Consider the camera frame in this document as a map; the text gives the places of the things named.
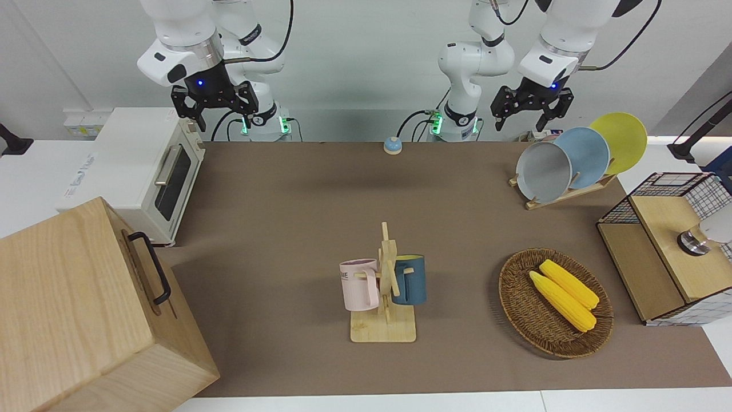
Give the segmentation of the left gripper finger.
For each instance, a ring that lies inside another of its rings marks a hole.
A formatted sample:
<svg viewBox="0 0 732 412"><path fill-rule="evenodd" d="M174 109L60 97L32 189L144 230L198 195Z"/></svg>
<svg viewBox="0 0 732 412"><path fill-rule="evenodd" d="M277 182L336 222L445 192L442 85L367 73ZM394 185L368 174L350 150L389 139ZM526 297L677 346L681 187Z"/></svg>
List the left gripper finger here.
<svg viewBox="0 0 732 412"><path fill-rule="evenodd" d="M571 89L562 89L552 97L542 97L539 100L539 107L542 110L542 114L536 123L536 130L541 132L549 121L557 118L562 119L566 115L573 100L574 94Z"/></svg>
<svg viewBox="0 0 732 412"><path fill-rule="evenodd" d="M515 92L509 86L502 86L491 102L491 113L495 118L497 132L502 131L505 121L514 114Z"/></svg>

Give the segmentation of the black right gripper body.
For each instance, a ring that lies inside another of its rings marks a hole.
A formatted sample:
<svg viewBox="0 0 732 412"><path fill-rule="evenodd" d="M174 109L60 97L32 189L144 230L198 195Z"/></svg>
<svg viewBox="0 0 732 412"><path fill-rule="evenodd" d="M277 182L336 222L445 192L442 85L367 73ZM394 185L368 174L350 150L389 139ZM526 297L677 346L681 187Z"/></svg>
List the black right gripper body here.
<svg viewBox="0 0 732 412"><path fill-rule="evenodd" d="M189 92L188 99L200 102L204 109L231 110L234 86L231 84L224 62L186 77L185 86Z"/></svg>

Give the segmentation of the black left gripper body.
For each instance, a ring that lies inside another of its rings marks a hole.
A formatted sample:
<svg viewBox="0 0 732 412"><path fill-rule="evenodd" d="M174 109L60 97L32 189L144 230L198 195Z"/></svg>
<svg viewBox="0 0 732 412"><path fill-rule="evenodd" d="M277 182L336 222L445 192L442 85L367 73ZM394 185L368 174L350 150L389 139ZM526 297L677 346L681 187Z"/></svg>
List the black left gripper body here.
<svg viewBox="0 0 732 412"><path fill-rule="evenodd" d="M569 76L556 79L551 86L541 86L528 77L521 78L521 82L515 90L515 109L541 110L542 104L551 105L555 101L569 105L573 100L573 93L569 87L566 87L567 81L569 81Z"/></svg>

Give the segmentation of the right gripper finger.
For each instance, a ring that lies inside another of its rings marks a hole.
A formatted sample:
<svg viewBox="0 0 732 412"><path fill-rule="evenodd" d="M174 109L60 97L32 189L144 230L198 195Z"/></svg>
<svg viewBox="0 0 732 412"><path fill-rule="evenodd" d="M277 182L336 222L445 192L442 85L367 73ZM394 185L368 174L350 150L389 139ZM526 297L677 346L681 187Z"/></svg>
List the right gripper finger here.
<svg viewBox="0 0 732 412"><path fill-rule="evenodd" d="M258 114L259 109L258 97L250 81L244 81L240 86L235 87L231 110L242 115L245 124L253 123L254 115Z"/></svg>
<svg viewBox="0 0 732 412"><path fill-rule="evenodd" d="M178 117L188 119L196 123L201 132L206 131L206 122L203 118L204 106L194 100L193 105L186 104L189 92L186 87L172 86L172 102Z"/></svg>

